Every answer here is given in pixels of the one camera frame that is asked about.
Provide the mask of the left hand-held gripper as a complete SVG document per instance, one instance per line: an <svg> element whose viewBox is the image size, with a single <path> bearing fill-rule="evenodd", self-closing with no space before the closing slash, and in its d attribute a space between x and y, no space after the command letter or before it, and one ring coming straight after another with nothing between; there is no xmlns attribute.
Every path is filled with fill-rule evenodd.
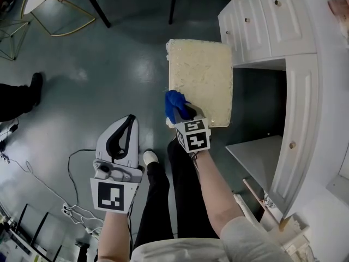
<svg viewBox="0 0 349 262"><path fill-rule="evenodd" d="M129 212L144 174L144 167L138 165L139 125L130 114L112 123L98 138L95 176L90 179L96 210Z"/></svg>

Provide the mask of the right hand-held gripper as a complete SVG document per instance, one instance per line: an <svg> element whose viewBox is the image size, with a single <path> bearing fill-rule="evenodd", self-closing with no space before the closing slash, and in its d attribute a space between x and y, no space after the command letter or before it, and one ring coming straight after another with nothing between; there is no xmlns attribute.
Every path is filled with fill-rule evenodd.
<svg viewBox="0 0 349 262"><path fill-rule="evenodd" d="M188 119L181 116L178 107L173 105L166 107L166 114L170 115L169 122L175 129L179 144L187 153L210 149L211 130L203 111L193 104L184 104L184 109L189 115Z"/></svg>

